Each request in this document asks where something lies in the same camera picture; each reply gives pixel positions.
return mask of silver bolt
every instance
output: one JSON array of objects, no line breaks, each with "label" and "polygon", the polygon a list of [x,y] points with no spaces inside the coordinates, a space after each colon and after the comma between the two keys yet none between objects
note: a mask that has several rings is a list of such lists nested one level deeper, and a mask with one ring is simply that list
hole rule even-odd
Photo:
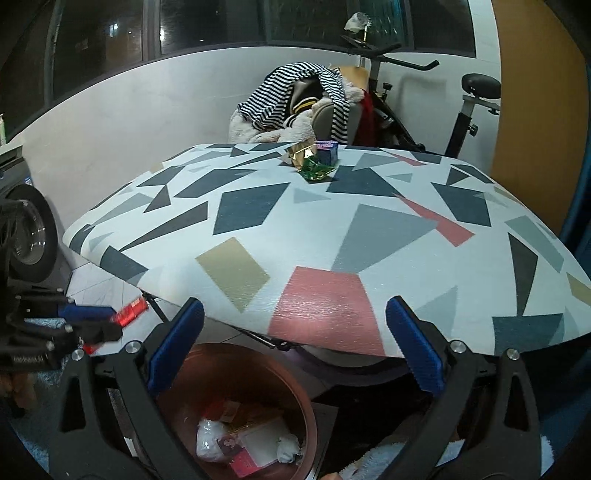
[{"label": "silver bolt", "polygon": [[517,350],[515,350],[514,348],[509,348],[507,350],[507,356],[511,360],[519,360],[519,352]]},{"label": "silver bolt", "polygon": [[84,357],[84,350],[81,350],[78,348],[72,352],[72,360],[74,360],[75,362],[82,360],[83,357]]},{"label": "silver bolt", "polygon": [[464,353],[467,348],[466,344],[461,340],[453,340],[450,342],[449,346],[456,353]]},{"label": "silver bolt", "polygon": [[137,340],[132,340],[130,343],[125,345],[125,351],[127,353],[137,353],[139,349],[142,348],[142,344],[139,343]]}]

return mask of washing machine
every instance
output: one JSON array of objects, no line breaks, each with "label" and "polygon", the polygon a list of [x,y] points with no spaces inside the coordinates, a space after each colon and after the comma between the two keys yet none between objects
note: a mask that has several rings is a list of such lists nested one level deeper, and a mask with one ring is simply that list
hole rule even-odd
[{"label": "washing machine", "polygon": [[22,145],[0,147],[0,198],[24,204],[10,260],[11,277],[67,291],[72,268],[59,247],[51,208],[33,185]]}]

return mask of table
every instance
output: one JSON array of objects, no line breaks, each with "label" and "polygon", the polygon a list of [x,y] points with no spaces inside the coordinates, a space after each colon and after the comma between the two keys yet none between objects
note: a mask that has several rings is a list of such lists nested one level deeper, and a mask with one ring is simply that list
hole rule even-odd
[{"label": "table", "polygon": [[332,178],[308,183],[282,163],[289,145],[191,148],[64,243],[157,297],[197,297],[212,319],[343,352],[402,356],[385,323],[394,295],[480,353],[591,330],[591,282],[572,254],[470,164],[341,146]]}]

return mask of exercise bike seat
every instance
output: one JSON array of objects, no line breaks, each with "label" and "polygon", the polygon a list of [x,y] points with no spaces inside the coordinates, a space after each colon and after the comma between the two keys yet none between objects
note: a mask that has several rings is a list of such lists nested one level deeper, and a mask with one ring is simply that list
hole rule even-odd
[{"label": "exercise bike seat", "polygon": [[501,83],[497,79],[482,73],[464,75],[462,77],[462,88],[466,93],[480,98],[489,100],[501,98]]}]

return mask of black and white striped clothing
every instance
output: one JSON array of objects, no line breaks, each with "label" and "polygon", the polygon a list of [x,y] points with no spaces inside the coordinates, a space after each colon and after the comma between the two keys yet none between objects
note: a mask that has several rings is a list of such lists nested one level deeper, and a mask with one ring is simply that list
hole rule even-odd
[{"label": "black and white striped clothing", "polygon": [[343,77],[338,70],[323,65],[303,61],[275,69],[246,102],[238,105],[238,111],[257,130],[280,129],[294,82],[313,75],[318,75],[322,88],[335,105],[331,139],[346,144],[349,102],[345,97]]}]

